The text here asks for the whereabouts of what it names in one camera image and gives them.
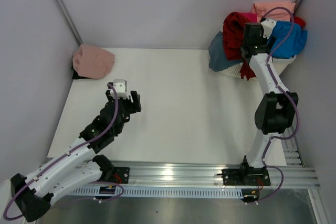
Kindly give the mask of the dark red t-shirt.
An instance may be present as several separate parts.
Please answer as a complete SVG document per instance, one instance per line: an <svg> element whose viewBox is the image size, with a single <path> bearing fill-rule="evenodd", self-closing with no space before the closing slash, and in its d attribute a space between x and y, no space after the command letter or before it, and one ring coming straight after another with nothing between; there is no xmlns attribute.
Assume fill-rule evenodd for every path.
<svg viewBox="0 0 336 224"><path fill-rule="evenodd" d="M226 58L228 60L243 60L240 69L240 77L249 80L255 78L256 75L242 57L241 45L243 42L243 32L245 23L249 23L248 19L240 15L238 12L230 13L223 22L223 46Z"/></svg>

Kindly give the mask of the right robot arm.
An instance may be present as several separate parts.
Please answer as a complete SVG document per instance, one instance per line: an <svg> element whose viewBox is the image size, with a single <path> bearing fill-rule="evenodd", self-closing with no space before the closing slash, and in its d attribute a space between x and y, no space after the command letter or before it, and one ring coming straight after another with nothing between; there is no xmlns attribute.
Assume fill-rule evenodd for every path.
<svg viewBox="0 0 336 224"><path fill-rule="evenodd" d="M241 47L241 54L263 94L254 116L258 131L238 172L243 186L270 185L266 165L269 152L276 140L283 140L282 133L291 127L298 104L298 95L286 88L275 70L270 56L274 39L264 32L261 23L246 23Z"/></svg>

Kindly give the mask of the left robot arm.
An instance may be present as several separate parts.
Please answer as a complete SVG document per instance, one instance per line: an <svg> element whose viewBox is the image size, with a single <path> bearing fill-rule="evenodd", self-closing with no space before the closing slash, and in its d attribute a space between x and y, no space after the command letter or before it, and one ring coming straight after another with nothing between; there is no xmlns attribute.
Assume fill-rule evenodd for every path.
<svg viewBox="0 0 336 224"><path fill-rule="evenodd" d="M60 155L26 176L11 178L12 198L3 217L16 204L27 222L41 218L58 200L88 183L109 183L120 187L128 183L129 168L114 167L101 151L122 132L131 114L141 111L140 95L106 91L108 102L79 137Z"/></svg>

